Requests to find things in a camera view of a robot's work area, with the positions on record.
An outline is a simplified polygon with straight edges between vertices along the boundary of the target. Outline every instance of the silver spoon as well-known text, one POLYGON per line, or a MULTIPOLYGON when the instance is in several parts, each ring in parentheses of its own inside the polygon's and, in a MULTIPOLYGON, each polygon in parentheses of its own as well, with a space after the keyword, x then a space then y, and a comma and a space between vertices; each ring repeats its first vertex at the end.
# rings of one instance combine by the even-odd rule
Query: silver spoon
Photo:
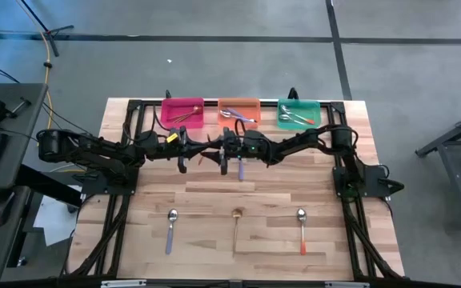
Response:
POLYGON ((287 109, 287 107, 286 107, 285 105, 281 105, 281 106, 280 106, 280 109, 281 109, 285 114, 296 116, 296 117, 302 119, 303 121, 305 121, 305 122, 307 122, 307 123, 309 123, 309 124, 314 125, 314 123, 315 123, 314 120, 312 120, 312 119, 307 119, 307 118, 305 118, 305 117, 302 117, 302 116, 300 116, 300 115, 298 115, 298 114, 295 114, 295 113, 291 112, 289 109, 287 109))
POLYGON ((305 253, 307 251, 306 251, 306 248, 305 248, 305 231, 304 231, 304 228, 305 228, 305 221, 307 220, 307 213, 305 213, 304 209, 300 208, 296 212, 296 217, 302 223, 302 246, 300 247, 300 254, 305 255, 305 253))
POLYGON ((300 122, 300 121, 298 121, 298 120, 294 120, 294 119, 291 118, 288 114, 280 114, 280 115, 279 115, 279 119, 280 119, 280 120, 285 120, 285 121, 296 122, 296 123, 301 124, 301 125, 306 125, 306 123, 304 123, 304 122, 300 122))
POLYGON ((170 255, 172 252, 172 241, 174 238, 174 222, 177 220, 177 210, 172 209, 168 212, 168 221, 170 221, 170 226, 168 227, 168 236, 166 238, 166 255, 170 255))
POLYGON ((225 118, 236 118, 236 119, 240 119, 244 122, 257 122, 255 121, 254 119, 249 119, 249 118, 244 118, 244 117, 239 117, 237 115, 234 115, 232 114, 231 112, 229 111, 225 111, 225 110, 220 110, 220 114, 225 117, 225 118))

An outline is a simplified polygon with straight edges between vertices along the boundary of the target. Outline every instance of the wooden table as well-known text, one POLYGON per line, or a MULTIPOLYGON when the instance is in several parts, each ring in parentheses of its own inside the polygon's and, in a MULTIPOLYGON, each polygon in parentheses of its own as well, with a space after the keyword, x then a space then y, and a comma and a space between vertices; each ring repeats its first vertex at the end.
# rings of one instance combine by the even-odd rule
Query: wooden table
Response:
MULTIPOLYGON (((100 135, 119 141, 129 98, 110 98, 100 135)), ((344 102, 348 125, 359 132, 358 154, 366 164, 377 164, 365 102, 344 102)), ((274 108, 263 108, 259 129, 280 141, 293 131, 280 130, 274 108)), ((143 130, 150 129, 148 108, 143 130)), ((205 126, 189 130, 190 138, 216 138, 216 107, 207 107, 205 126)), ((327 115, 322 112, 323 125, 327 115)), ((329 143, 330 135, 324 140, 329 143)), ((238 163, 229 163, 222 176, 218 166, 200 156, 180 174, 177 161, 146 162, 131 198, 118 276, 120 278, 189 278, 246 280, 351 280, 351 264, 344 229, 343 209, 335 197, 331 168, 334 159, 318 150, 304 150, 282 163, 266 168, 257 160, 246 160, 245 181, 238 180, 238 163), (234 219, 231 211, 243 209, 239 220, 237 252, 232 257, 234 219), (307 212, 307 255, 301 256, 301 230, 296 210, 307 212), (169 222, 166 214, 179 212, 174 226, 171 255, 165 255, 169 222)), ((95 196, 82 209, 70 251, 69 270, 78 267, 98 242, 108 196, 95 196)), ((398 273, 403 274, 395 229, 385 203, 364 198, 371 241, 398 273)), ((113 242, 106 256, 109 266, 113 242)), ((362 245, 358 244, 361 267, 366 273, 362 245)))

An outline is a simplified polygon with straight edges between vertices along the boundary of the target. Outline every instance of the paper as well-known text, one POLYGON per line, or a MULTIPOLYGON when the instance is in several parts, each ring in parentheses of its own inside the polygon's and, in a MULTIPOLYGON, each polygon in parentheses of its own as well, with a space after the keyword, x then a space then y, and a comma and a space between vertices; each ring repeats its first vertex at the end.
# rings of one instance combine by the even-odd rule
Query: paper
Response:
MULTIPOLYGON (((81 186, 69 186, 81 191, 81 186)), ((76 227, 78 212, 69 213, 67 205, 44 196, 33 227, 43 228, 46 246, 68 239, 76 227)))

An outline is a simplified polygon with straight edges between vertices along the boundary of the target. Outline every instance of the green bin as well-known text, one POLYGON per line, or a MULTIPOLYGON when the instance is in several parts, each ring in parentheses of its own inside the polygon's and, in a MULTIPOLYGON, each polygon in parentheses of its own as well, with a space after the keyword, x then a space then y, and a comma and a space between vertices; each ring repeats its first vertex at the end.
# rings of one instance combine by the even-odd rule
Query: green bin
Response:
POLYGON ((319 102, 308 100, 292 100, 292 99, 279 99, 277 105, 277 125, 280 129, 284 130, 305 130, 309 128, 317 128, 321 124, 321 110, 319 102), (292 114, 289 116, 291 119, 282 119, 281 115, 284 113, 282 106, 285 106, 292 114), (314 121, 310 124, 301 118, 294 116, 302 116, 306 119, 314 121))

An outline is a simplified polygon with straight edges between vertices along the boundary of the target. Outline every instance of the orange bin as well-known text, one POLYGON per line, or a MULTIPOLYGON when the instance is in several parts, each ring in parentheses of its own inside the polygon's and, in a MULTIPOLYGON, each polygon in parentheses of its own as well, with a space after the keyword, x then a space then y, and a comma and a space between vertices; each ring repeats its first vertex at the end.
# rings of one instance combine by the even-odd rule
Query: orange bin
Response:
POLYGON ((231 108, 241 115, 257 122, 244 122, 246 128, 257 128, 261 122, 261 102, 257 98, 221 98, 218 99, 218 124, 221 127, 234 129, 236 118, 225 118, 220 114, 221 110, 231 108))

